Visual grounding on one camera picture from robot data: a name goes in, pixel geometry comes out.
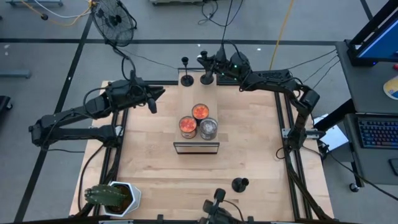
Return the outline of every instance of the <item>cactus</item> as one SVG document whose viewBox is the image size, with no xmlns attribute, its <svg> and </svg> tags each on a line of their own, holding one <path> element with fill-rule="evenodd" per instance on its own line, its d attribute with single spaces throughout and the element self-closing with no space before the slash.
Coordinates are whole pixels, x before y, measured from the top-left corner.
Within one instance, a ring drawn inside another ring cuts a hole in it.
<svg viewBox="0 0 398 224">
<path fill-rule="evenodd" d="M 109 185 L 99 184 L 85 190 L 85 199 L 93 205 L 117 206 L 120 207 L 127 197 L 120 189 Z"/>
</svg>

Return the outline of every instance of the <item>metal can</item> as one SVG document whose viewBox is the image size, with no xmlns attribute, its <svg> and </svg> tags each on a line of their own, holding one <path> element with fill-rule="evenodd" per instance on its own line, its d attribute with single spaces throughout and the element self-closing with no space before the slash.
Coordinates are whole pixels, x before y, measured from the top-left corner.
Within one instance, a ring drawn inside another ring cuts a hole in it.
<svg viewBox="0 0 398 224">
<path fill-rule="evenodd" d="M 218 123 L 213 118 L 206 118 L 200 123 L 200 136 L 204 140 L 212 140 L 217 136 Z"/>
<path fill-rule="evenodd" d="M 209 117 L 209 107 L 203 103 L 198 103 L 192 108 L 192 116 L 195 118 L 197 125 L 199 126 L 203 119 Z"/>
<path fill-rule="evenodd" d="M 180 127 L 182 137 L 186 139 L 194 138 L 197 135 L 197 122 L 191 116 L 181 118 L 178 126 Z"/>
</svg>

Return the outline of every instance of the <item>white paper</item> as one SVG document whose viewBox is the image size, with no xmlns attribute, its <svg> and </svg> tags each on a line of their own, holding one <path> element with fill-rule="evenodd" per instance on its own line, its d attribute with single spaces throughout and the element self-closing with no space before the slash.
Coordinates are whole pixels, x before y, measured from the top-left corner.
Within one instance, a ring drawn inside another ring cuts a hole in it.
<svg viewBox="0 0 398 224">
<path fill-rule="evenodd" d="M 314 124 L 318 123 L 323 118 L 326 118 L 328 114 L 324 114 L 318 118 L 313 120 Z M 327 132 L 326 135 L 321 138 L 321 140 L 329 145 L 329 151 L 336 149 L 337 147 L 346 144 L 348 142 L 347 137 L 343 134 L 340 128 L 337 125 L 331 127 Z"/>
</svg>

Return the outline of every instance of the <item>potted plant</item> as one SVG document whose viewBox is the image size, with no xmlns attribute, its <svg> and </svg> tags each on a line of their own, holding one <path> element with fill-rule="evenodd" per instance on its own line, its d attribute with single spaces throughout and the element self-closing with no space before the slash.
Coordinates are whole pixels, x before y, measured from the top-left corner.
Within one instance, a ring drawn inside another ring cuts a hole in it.
<svg viewBox="0 0 398 224">
<path fill-rule="evenodd" d="M 138 208 L 141 191 L 130 183 L 113 181 L 86 189 L 85 199 L 93 205 L 103 205 L 105 215 L 123 217 Z"/>
</svg>

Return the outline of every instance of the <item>white pot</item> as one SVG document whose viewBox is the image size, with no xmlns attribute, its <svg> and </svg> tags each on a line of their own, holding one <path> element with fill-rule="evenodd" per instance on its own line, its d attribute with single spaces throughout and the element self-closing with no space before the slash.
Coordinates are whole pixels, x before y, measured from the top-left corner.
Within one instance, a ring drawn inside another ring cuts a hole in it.
<svg viewBox="0 0 398 224">
<path fill-rule="evenodd" d="M 129 187 L 130 194 L 132 196 L 132 202 L 130 203 L 128 208 L 122 214 L 112 213 L 111 211 L 105 209 L 105 206 L 102 206 L 105 215 L 110 215 L 110 216 L 114 216 L 114 217 L 123 217 L 125 214 L 132 212 L 139 207 L 139 202 L 141 201 L 141 191 L 138 190 L 137 187 L 131 185 L 130 183 L 125 183 L 125 182 L 112 181 L 109 184 L 109 186 L 114 186 L 114 185 L 119 185 L 119 184 L 123 184 L 123 185 L 126 185 Z"/>
</svg>

